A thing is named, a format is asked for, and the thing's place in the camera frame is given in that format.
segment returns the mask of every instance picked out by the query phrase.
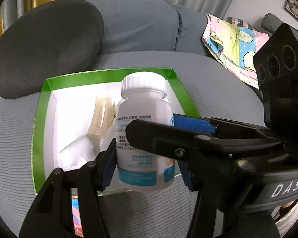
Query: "white bottle in box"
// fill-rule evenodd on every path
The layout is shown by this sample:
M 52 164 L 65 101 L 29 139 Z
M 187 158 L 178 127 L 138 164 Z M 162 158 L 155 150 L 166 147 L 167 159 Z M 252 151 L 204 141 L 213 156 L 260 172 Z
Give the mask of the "white bottle in box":
M 134 119 L 173 126 L 172 107 L 163 100 L 165 79 L 152 72 L 132 73 L 122 81 L 121 96 L 126 101 L 116 116 L 119 182 L 134 191 L 164 189 L 174 181 L 174 160 L 131 147 L 126 126 Z

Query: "cartoon print blanket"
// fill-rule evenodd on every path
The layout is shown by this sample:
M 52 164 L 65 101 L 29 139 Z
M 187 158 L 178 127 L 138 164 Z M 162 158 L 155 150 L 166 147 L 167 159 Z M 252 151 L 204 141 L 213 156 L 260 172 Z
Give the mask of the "cartoon print blanket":
M 268 35 L 205 15 L 207 27 L 202 35 L 205 46 L 226 69 L 258 89 L 253 56 L 267 42 Z

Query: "metal bolt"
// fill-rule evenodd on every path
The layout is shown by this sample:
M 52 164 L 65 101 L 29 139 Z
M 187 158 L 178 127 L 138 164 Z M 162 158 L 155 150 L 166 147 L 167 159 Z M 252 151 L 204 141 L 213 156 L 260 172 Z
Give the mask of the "metal bolt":
M 185 150 L 182 149 L 182 148 L 177 148 L 175 151 L 174 151 L 174 154 L 176 157 L 182 157 L 185 153 Z
M 197 138 L 200 139 L 200 140 L 210 140 L 211 137 L 209 137 L 208 135 L 197 135 Z
M 237 162 L 237 165 L 248 172 L 255 172 L 256 167 L 249 161 L 245 160 L 245 159 L 241 159 Z
M 56 169 L 53 170 L 53 173 L 55 175 L 59 175 L 61 172 L 62 172 L 62 169 L 61 168 L 56 168 Z
M 90 168 L 94 167 L 95 165 L 96 165 L 96 163 L 94 161 L 89 161 L 87 163 L 87 167 L 90 167 Z

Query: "camera lens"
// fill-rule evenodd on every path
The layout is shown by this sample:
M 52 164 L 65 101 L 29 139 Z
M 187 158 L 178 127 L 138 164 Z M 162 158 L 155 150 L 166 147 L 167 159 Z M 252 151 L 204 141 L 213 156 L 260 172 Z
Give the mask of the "camera lens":
M 261 81 L 263 81 L 265 79 L 265 69 L 262 65 L 259 66 L 258 77 Z
M 290 71 L 296 67 L 296 55 L 290 46 L 285 46 L 283 49 L 283 60 L 287 69 Z
M 272 79 L 275 79 L 279 76 L 280 68 L 279 62 L 274 55 L 271 55 L 267 58 L 267 68 L 269 75 Z

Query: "bottle cap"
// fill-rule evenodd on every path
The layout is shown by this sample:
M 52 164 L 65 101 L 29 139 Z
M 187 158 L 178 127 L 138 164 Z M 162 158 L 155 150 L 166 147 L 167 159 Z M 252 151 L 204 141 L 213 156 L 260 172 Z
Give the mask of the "bottle cap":
M 121 85 L 121 96 L 127 99 L 130 92 L 135 90 L 157 90 L 166 97 L 165 79 L 154 72 L 135 72 L 124 77 Z

